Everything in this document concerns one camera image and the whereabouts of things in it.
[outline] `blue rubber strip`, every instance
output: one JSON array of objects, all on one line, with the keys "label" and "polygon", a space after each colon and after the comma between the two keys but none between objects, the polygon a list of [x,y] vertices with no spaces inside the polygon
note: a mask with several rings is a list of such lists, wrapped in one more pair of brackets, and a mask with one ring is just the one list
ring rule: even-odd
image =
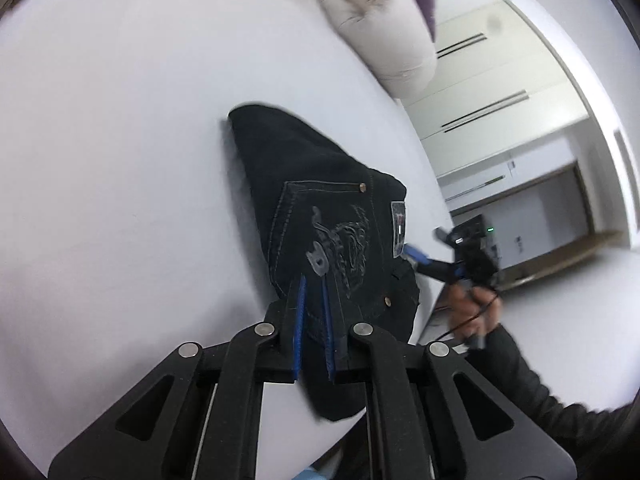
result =
[{"label": "blue rubber strip", "polygon": [[429,265],[432,260],[426,254],[424,254],[420,249],[415,248],[412,245],[404,244],[402,248],[402,253],[406,254],[412,260],[415,260],[419,264]]},{"label": "blue rubber strip", "polygon": [[329,308],[329,291],[326,288],[326,277],[322,277],[322,309],[324,310],[324,361],[329,379],[334,379],[334,324],[331,322],[331,309]]},{"label": "blue rubber strip", "polygon": [[296,301],[296,325],[293,332],[293,378],[296,380],[302,367],[302,330],[305,322],[306,276],[300,276]]}]

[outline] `black cable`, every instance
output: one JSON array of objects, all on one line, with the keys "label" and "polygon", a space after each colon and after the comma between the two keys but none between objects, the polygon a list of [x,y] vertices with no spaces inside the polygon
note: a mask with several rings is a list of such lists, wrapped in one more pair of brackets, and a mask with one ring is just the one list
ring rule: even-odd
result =
[{"label": "black cable", "polygon": [[471,323],[473,320],[479,318],[480,316],[482,316],[482,314],[484,314],[486,312],[486,310],[492,306],[492,304],[494,304],[494,301],[498,298],[498,293],[495,293],[495,296],[491,298],[491,301],[489,301],[489,303],[487,303],[486,305],[483,305],[480,307],[480,311],[473,317],[470,317],[469,319],[467,319],[466,321],[463,321],[462,323],[460,323],[459,325],[453,327],[451,330],[445,332],[444,334],[442,334],[440,337],[436,338],[436,341],[440,341],[443,337],[446,337],[449,334],[453,334],[457,329],[459,329],[460,327],[465,326],[467,323]]}]

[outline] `black sleeve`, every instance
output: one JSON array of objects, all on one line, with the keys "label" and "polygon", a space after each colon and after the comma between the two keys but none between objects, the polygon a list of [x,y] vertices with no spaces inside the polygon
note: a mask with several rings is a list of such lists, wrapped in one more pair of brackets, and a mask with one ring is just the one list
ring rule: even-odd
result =
[{"label": "black sleeve", "polygon": [[564,406],[529,368],[513,337],[501,325],[486,336],[486,348],[470,351],[467,361],[574,460],[606,446],[631,409],[626,405],[613,411],[588,412],[581,404]]}]

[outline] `person's arm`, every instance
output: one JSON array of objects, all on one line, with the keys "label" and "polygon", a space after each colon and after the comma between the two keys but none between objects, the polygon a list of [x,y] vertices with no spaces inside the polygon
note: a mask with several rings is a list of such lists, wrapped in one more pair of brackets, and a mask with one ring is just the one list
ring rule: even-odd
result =
[{"label": "person's arm", "polygon": [[[480,288],[472,293],[480,304],[488,303],[495,294]],[[458,286],[453,286],[449,293],[449,306],[452,326],[473,316],[479,308]],[[513,337],[498,323],[501,309],[501,300],[497,298],[484,316],[458,333],[461,338],[475,332],[486,334],[486,348],[470,351],[467,361],[574,460],[592,450],[601,450],[616,436],[629,415],[630,405],[612,412],[589,412],[581,404],[564,406],[551,396],[540,376],[529,368]]]}]

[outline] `triangular cutout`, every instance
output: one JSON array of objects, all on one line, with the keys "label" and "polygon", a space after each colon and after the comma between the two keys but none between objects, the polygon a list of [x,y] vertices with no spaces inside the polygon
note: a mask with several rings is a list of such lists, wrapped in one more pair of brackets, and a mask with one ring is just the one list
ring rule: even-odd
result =
[{"label": "triangular cutout", "polygon": [[164,376],[116,422],[116,430],[138,440],[149,440],[154,432],[174,377]]},{"label": "triangular cutout", "polygon": [[494,404],[465,374],[456,374],[453,382],[478,440],[489,440],[492,436],[513,428],[511,417]]}]

